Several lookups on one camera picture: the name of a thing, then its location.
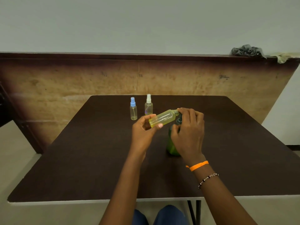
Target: dark brown tabletop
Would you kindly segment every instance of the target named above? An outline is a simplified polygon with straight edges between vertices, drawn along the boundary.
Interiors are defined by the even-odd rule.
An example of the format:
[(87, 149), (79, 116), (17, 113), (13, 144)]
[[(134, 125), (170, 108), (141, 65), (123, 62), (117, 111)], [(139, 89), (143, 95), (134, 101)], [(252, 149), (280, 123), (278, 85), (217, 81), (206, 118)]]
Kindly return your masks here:
[[(12, 203), (108, 200), (126, 159), (130, 97), (92, 96), (8, 197)], [(138, 117), (146, 96), (135, 96)], [(300, 194), (300, 158), (224, 96), (152, 96), (154, 113), (204, 113), (203, 153), (235, 196)], [(154, 136), (138, 199), (202, 197), (181, 157), (166, 151), (169, 123)]]

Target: orange thread bracelet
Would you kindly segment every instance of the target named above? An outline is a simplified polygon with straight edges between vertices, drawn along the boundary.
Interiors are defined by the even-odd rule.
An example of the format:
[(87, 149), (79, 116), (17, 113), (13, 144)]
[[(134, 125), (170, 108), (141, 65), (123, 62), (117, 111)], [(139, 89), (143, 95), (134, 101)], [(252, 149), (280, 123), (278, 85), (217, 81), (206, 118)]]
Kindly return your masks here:
[(198, 164), (196, 164), (196, 165), (194, 165), (194, 166), (191, 166), (191, 167), (189, 167), (189, 166), (186, 166), (186, 167), (189, 168), (190, 171), (194, 171), (194, 170), (196, 170), (197, 168), (199, 168), (199, 167), (201, 167), (201, 166), (203, 166), (203, 165), (205, 165), (205, 164), (208, 164), (208, 161), (204, 161), (204, 162), (198, 163)]

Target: black and silver bracelet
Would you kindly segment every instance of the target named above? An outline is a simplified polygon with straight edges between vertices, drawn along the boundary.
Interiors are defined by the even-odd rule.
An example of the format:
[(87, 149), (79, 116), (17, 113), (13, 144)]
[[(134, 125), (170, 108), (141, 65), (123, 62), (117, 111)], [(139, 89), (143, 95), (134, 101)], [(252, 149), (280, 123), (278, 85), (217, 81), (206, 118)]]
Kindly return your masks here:
[(211, 178), (212, 176), (216, 176), (216, 175), (219, 176), (217, 173), (214, 173), (214, 174), (211, 174), (211, 175), (207, 176), (205, 179), (203, 179), (203, 180), (200, 182), (200, 184), (198, 185), (198, 189), (201, 188), (201, 185), (202, 185), (207, 179)]

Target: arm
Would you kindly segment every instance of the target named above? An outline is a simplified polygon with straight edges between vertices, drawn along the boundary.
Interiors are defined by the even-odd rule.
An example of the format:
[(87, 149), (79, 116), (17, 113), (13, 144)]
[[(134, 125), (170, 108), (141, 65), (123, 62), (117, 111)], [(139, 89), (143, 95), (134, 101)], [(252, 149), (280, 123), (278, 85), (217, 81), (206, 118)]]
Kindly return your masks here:
[[(204, 138), (203, 113), (185, 108), (180, 108), (178, 111), (182, 113), (182, 125), (173, 125), (171, 138), (177, 151), (186, 164), (191, 167), (206, 161), (201, 151)], [(206, 164), (194, 170), (193, 173), (200, 183), (215, 171), (209, 164)], [(257, 224), (218, 176), (207, 179), (202, 184), (201, 190), (217, 225)]]
[(141, 164), (152, 137), (162, 127), (161, 124), (150, 129), (148, 119), (154, 116), (155, 114), (143, 116), (132, 126), (129, 154), (99, 225), (131, 225), (137, 200)]

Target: bottle neck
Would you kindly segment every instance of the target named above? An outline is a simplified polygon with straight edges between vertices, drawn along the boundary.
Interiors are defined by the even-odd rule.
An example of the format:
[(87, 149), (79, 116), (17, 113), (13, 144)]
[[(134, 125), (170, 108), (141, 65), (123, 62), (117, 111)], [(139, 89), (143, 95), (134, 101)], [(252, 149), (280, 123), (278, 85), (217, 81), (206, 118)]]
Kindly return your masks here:
[(173, 112), (174, 112), (174, 114), (176, 115), (176, 116), (178, 116), (179, 115), (179, 112), (178, 112), (178, 110), (172, 110)]

